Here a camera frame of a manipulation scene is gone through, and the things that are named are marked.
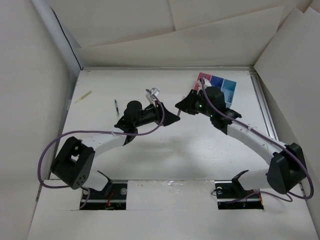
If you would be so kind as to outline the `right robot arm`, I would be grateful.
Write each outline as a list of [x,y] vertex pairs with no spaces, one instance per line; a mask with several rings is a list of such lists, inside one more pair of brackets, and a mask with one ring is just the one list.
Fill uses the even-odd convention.
[[256,171],[246,168],[232,179],[231,191],[235,196],[243,197],[249,190],[264,188],[285,195],[309,178],[302,148],[296,143],[277,141],[241,122],[241,114],[227,107],[224,93],[218,87],[192,89],[175,107],[189,115],[209,117],[216,129],[242,142],[266,162],[268,168]]

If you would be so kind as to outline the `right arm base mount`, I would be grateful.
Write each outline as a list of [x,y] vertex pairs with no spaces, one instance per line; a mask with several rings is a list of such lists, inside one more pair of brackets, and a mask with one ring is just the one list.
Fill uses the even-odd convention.
[[248,172],[244,170],[234,176],[231,180],[216,180],[211,195],[216,197],[219,210],[263,210],[263,201],[260,194],[251,195],[256,190],[244,190],[239,183],[239,178]]

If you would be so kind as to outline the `yellow highlighter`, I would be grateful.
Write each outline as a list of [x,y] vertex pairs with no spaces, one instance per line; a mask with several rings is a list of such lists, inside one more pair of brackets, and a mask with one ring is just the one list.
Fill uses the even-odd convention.
[[88,95],[90,95],[92,93],[92,90],[86,92],[84,95],[82,95],[80,98],[78,98],[74,103],[78,103],[80,102],[81,100],[83,100],[84,98],[86,98]]

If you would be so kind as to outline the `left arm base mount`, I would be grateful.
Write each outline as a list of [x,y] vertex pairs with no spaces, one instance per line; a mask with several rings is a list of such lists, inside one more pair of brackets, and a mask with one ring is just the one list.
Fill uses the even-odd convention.
[[101,171],[93,175],[98,184],[105,183],[101,191],[82,188],[80,210],[122,211],[127,207],[128,180],[112,180]]

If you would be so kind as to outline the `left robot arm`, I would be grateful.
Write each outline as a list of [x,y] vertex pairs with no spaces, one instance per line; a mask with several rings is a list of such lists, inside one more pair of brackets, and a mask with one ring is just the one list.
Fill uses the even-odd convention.
[[69,137],[51,164],[51,172],[73,190],[94,190],[98,197],[107,198],[113,190],[113,181],[104,173],[92,170],[94,158],[132,142],[138,127],[151,123],[166,127],[180,119],[162,103],[142,108],[139,101],[130,101],[111,134],[96,134],[83,140]]

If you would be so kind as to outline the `green cap gel pen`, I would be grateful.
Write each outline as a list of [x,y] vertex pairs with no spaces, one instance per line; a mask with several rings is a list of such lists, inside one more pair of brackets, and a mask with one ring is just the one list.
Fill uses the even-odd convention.
[[114,100],[114,104],[115,104],[116,115],[119,117],[120,116],[120,112],[119,112],[118,102],[117,102],[116,99]]

